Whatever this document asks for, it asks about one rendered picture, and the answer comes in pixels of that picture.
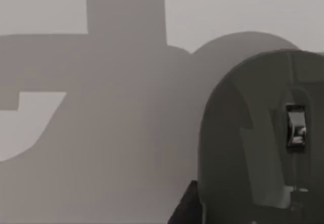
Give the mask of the dark grey computer mouse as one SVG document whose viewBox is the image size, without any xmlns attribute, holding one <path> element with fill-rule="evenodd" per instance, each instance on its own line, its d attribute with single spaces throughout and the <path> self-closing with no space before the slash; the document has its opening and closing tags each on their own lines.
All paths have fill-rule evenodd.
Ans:
<svg viewBox="0 0 324 224">
<path fill-rule="evenodd" d="M 234 66 L 208 97 L 197 152 L 201 224 L 324 224 L 324 54 Z"/>
</svg>

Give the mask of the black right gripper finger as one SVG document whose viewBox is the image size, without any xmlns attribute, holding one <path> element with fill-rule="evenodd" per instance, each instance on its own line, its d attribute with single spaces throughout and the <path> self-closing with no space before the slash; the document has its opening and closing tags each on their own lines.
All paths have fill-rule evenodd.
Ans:
<svg viewBox="0 0 324 224">
<path fill-rule="evenodd" d="M 197 186 L 197 180 L 189 183 L 167 224 L 202 224 L 203 209 Z"/>
</svg>

